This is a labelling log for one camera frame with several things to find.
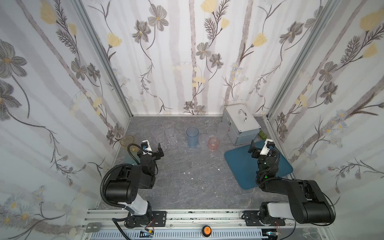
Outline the teal plastic tray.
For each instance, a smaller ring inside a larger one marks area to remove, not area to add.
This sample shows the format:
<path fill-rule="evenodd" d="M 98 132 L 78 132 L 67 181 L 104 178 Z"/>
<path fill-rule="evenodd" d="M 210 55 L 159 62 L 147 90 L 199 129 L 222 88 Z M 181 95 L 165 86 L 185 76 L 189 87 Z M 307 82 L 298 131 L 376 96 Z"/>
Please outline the teal plastic tray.
<path fill-rule="evenodd" d="M 264 141 L 255 143 L 256 148 L 262 148 Z M 249 190 L 257 187 L 256 176 L 258 168 L 258 159 L 252 158 L 252 154 L 248 153 L 251 145 L 240 147 L 227 151 L 224 156 L 232 173 L 235 176 L 239 186 L 243 190 Z M 293 167 L 288 160 L 281 155 L 279 162 L 278 177 L 285 177 L 293 172 Z"/>

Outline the yellow plastic tumbler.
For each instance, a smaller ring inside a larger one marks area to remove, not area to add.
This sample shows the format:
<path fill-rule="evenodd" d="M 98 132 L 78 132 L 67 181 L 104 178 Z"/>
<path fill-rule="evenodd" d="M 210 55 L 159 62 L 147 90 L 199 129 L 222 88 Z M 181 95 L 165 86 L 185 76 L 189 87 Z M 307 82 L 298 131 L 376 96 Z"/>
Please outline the yellow plastic tumbler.
<path fill-rule="evenodd" d="M 135 137 L 132 135 L 126 135 L 122 137 L 120 140 L 120 144 L 124 150 L 127 150 L 128 145 L 130 144 L 137 144 L 137 141 L 135 140 Z M 133 152 L 137 152 L 139 149 L 136 146 L 131 146 L 130 150 Z"/>

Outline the blue plastic tumbler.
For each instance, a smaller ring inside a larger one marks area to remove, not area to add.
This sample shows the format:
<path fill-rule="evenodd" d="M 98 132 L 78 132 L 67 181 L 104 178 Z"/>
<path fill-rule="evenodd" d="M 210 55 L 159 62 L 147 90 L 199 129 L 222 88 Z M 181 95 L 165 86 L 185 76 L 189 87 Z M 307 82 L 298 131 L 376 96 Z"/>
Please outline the blue plastic tumbler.
<path fill-rule="evenodd" d="M 189 127 L 186 130 L 187 143 L 190 148 L 196 148 L 199 144 L 199 130 L 196 127 Z"/>

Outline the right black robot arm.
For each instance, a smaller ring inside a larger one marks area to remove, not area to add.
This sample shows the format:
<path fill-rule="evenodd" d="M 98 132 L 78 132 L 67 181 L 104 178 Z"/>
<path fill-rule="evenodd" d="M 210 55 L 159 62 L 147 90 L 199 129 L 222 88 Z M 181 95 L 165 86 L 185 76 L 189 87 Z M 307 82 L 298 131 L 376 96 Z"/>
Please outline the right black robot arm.
<path fill-rule="evenodd" d="M 336 219 L 336 210 L 316 181 L 290 180 L 277 176 L 280 152 L 273 140 L 267 139 L 263 147 L 251 141 L 248 153 L 257 159 L 256 184 L 267 193 L 288 197 L 288 202 L 263 202 L 259 209 L 259 221 L 270 225 L 278 219 L 294 220 L 299 224 L 328 226 Z"/>

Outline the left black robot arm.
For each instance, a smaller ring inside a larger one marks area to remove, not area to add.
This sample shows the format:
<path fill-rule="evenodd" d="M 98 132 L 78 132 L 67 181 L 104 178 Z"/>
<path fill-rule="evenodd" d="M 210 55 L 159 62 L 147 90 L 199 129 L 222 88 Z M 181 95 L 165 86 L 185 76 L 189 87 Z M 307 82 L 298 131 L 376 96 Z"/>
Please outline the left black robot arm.
<path fill-rule="evenodd" d="M 150 226 L 155 221 L 150 202 L 138 193 L 139 189 L 152 189 L 158 174 L 157 161 L 164 156 L 160 143 L 154 148 L 148 140 L 127 146 L 135 164 L 119 164 L 107 171 L 100 185 L 102 200 L 109 206 L 127 210 L 121 219 L 127 228 Z"/>

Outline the green small object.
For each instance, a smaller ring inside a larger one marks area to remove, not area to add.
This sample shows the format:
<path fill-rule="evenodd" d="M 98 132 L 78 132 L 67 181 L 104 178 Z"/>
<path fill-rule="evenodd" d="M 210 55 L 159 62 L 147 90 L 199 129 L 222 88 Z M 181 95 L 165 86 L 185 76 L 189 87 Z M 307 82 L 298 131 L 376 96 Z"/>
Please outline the green small object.
<path fill-rule="evenodd" d="M 258 135 L 262 140 L 266 140 L 268 138 L 267 134 L 262 130 L 259 131 Z"/>

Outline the clear faceted glass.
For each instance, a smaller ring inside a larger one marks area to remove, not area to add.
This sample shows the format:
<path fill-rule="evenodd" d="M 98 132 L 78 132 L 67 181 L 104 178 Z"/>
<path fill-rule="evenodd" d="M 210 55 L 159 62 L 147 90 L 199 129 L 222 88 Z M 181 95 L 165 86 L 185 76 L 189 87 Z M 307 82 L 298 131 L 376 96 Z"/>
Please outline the clear faceted glass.
<path fill-rule="evenodd" d="M 155 147 L 157 148 L 159 145 L 163 151 L 167 149 L 167 140 L 165 135 L 165 129 L 161 126 L 155 126 L 152 128 L 152 135 L 155 141 Z"/>
<path fill-rule="evenodd" d="M 174 124 L 171 122 L 169 122 L 169 123 L 167 122 L 164 125 L 164 128 L 165 128 L 165 134 L 166 134 L 166 137 L 167 137 L 169 144 L 170 145 L 176 145 L 178 143 L 178 132 L 174 128 Z"/>

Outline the silver aluminium case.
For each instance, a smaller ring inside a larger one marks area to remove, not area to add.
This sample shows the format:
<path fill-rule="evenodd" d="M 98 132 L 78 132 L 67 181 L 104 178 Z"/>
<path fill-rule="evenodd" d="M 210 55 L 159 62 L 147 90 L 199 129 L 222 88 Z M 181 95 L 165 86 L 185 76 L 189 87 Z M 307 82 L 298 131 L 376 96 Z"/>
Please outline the silver aluminium case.
<path fill-rule="evenodd" d="M 222 122 L 228 125 L 228 135 L 235 146 L 250 143 L 261 130 L 245 104 L 225 106 Z"/>

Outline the pink plastic cup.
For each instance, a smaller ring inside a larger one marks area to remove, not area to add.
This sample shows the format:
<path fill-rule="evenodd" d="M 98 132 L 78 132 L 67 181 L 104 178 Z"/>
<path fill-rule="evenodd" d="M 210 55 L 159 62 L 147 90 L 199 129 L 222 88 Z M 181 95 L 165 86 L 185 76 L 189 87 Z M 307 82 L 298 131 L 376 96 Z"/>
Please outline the pink plastic cup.
<path fill-rule="evenodd" d="M 208 142 L 208 147 L 212 152 L 215 152 L 219 149 L 220 140 L 216 137 L 211 137 Z"/>

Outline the frosted clear cup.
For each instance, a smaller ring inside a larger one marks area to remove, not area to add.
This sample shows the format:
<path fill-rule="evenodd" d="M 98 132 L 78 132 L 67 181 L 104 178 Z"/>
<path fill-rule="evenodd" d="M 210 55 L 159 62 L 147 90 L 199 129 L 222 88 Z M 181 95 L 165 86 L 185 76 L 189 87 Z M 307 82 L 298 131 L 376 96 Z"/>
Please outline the frosted clear cup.
<path fill-rule="evenodd" d="M 209 135 L 207 134 L 200 134 L 199 135 L 199 145 L 201 148 L 206 148 L 208 146 L 208 143 L 209 143 Z"/>

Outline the orange emergency button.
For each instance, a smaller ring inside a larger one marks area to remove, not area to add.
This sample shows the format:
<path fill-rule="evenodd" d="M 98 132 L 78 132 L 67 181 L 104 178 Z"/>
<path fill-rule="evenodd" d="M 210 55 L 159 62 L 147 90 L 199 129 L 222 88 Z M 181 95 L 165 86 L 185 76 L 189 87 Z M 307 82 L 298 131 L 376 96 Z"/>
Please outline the orange emergency button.
<path fill-rule="evenodd" d="M 208 238 L 208 237 L 211 236 L 211 234 L 212 234 L 211 227 L 208 226 L 208 225 L 203 226 L 203 228 L 202 228 L 202 235 L 203 235 L 203 237 Z"/>

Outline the aluminium mounting rail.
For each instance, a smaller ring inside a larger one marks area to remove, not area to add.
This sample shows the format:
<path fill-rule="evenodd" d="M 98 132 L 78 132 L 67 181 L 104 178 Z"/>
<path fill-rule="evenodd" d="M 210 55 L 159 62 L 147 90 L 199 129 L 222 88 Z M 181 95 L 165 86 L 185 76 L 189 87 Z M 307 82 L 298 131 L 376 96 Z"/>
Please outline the aluminium mounting rail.
<path fill-rule="evenodd" d="M 89 210 L 82 225 L 84 240 L 333 240 L 328 227 L 277 220 L 263 225 L 256 210 L 157 210 L 150 226 L 127 228 L 120 210 Z M 203 226 L 212 229 L 202 235 Z"/>

